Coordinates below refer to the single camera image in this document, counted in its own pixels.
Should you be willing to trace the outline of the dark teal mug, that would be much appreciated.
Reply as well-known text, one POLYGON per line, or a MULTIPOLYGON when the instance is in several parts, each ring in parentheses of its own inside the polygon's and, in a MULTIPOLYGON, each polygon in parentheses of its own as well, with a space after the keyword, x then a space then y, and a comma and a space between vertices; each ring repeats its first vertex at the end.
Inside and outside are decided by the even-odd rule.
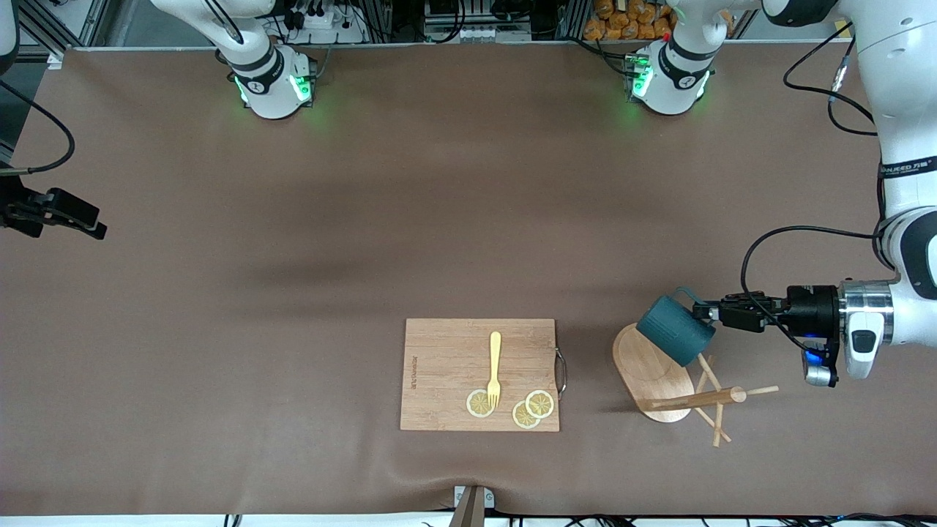
POLYGON ((686 287, 658 297, 637 321, 636 329, 680 367, 686 367, 710 344, 716 330, 713 324, 694 320, 692 307, 704 304, 686 287))

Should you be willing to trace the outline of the orange snack bags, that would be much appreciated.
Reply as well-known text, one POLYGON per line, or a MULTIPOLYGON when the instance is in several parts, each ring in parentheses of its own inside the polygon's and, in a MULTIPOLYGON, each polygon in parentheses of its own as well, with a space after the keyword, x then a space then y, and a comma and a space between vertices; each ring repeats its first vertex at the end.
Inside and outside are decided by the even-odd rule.
POLYGON ((658 40, 676 24, 676 11, 665 0, 591 0, 582 39, 658 40))

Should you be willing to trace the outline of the bamboo cutting board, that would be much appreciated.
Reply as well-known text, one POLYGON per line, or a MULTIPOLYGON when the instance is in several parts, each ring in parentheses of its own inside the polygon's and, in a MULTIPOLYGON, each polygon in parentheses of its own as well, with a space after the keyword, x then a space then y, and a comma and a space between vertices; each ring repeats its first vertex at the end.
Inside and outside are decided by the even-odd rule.
POLYGON ((558 433, 560 387, 556 323, 552 319, 408 319, 403 350, 400 427, 424 433, 558 433), (487 388, 489 340, 502 336, 501 399, 494 413, 475 418, 466 397, 487 388), (538 427, 522 430, 512 408, 545 390, 556 409, 538 427))

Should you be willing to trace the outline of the white power strip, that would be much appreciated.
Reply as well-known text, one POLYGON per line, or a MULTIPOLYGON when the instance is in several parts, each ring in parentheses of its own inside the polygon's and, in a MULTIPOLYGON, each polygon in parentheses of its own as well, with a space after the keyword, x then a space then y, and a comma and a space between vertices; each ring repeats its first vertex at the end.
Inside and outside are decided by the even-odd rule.
POLYGON ((364 14, 351 4, 329 4, 319 10, 318 4, 304 10, 294 10, 288 30, 288 43, 296 45, 362 44, 372 43, 371 33, 365 25, 364 14))

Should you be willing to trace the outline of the wooden mug tree rack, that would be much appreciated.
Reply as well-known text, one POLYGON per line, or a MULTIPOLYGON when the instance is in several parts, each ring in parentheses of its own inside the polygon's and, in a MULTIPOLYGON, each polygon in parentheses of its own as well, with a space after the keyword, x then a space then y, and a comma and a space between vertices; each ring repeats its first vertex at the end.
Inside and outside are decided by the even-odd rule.
POLYGON ((780 391, 778 386, 744 388, 720 383, 712 368, 712 357, 699 357, 701 373, 692 380, 688 367, 679 366, 660 348, 629 324, 613 341, 613 363, 643 416, 659 423, 673 424, 691 413, 712 428, 712 446, 718 448, 731 438, 724 430, 724 411, 729 405, 745 403, 780 391))

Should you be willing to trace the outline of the brown table cover mat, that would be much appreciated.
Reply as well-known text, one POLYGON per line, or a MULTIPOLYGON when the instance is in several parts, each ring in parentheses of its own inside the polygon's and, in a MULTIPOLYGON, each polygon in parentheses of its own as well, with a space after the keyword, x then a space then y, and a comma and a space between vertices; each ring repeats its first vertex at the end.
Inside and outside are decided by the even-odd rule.
POLYGON ((654 116, 573 45, 338 49, 316 102, 244 109, 211 51, 73 51, 37 102, 74 157, 26 178, 102 241, 0 231, 0 516, 375 513, 491 487, 527 515, 937 515, 937 351, 808 386, 777 331, 721 329, 697 416, 635 410, 613 338, 662 294, 739 290, 783 225, 869 231, 878 150, 729 45, 654 116), (401 430, 409 318, 553 319, 558 433, 401 430))

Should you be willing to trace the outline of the yellow fork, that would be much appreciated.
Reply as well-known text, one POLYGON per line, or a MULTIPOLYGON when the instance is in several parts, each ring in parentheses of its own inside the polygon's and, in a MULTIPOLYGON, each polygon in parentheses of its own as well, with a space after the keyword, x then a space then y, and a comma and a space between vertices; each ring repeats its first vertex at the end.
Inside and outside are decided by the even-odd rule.
POLYGON ((501 366, 501 343, 502 336, 499 331, 492 332, 489 340, 490 353, 490 377, 486 394, 488 394, 488 405, 490 410, 494 411, 498 407, 501 399, 501 380, 499 380, 499 366, 501 366))

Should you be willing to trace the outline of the grey power strip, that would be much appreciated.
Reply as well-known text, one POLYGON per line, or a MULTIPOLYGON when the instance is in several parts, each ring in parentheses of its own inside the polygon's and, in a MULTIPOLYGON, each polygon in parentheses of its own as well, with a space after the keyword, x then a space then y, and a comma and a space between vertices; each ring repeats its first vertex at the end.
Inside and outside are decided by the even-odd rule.
MULTIPOLYGON (((449 39, 458 28, 454 21, 425 23, 422 33, 432 41, 449 39)), ((533 40, 528 23, 466 23, 448 43, 506 43, 533 40)))

